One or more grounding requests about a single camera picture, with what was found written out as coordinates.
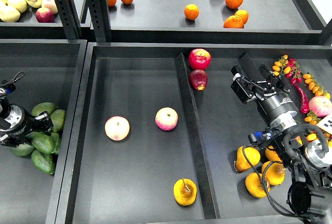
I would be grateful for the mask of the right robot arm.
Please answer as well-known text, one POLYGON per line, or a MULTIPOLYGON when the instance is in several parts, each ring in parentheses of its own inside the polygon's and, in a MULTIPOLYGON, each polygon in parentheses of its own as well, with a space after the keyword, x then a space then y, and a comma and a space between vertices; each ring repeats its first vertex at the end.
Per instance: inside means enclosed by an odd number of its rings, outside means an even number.
POLYGON ((242 62, 232 70, 232 90, 244 104, 255 101, 267 124, 264 131, 248 136, 252 146, 272 146, 289 169, 292 184, 287 203, 304 223, 331 223, 331 148, 319 127, 301 124, 294 117, 298 108, 280 76, 264 64, 242 62))

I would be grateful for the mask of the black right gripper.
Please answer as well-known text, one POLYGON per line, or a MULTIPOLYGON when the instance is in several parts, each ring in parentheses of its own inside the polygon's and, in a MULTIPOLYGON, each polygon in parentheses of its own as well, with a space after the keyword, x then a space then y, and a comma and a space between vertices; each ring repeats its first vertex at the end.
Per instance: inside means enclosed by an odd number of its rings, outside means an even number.
POLYGON ((284 79, 260 64, 262 76, 250 77, 237 65, 233 66, 231 88, 243 104, 255 102, 257 110, 267 125, 296 125, 294 117, 298 108, 288 96, 291 90, 284 79))

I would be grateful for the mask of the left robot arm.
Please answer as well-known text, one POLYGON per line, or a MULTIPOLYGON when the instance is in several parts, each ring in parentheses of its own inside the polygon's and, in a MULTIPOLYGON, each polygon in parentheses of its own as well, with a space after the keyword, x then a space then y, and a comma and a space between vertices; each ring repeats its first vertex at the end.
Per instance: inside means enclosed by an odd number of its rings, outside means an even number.
POLYGON ((19 71, 10 80, 1 82, 1 145, 18 147, 20 144, 31 144, 26 138, 32 132, 51 135, 53 123, 47 111, 33 116, 23 107, 9 103, 7 96, 16 89, 15 83, 23 78, 25 72, 19 71))

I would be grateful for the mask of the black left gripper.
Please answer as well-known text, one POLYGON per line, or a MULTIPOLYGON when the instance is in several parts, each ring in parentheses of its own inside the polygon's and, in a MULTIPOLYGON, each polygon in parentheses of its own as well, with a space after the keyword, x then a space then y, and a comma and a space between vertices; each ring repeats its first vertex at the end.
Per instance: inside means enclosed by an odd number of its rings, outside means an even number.
POLYGON ((53 123, 47 111, 32 116, 23 107, 17 105, 1 107, 1 145, 18 147, 31 144, 27 136, 32 132, 49 133, 53 123))

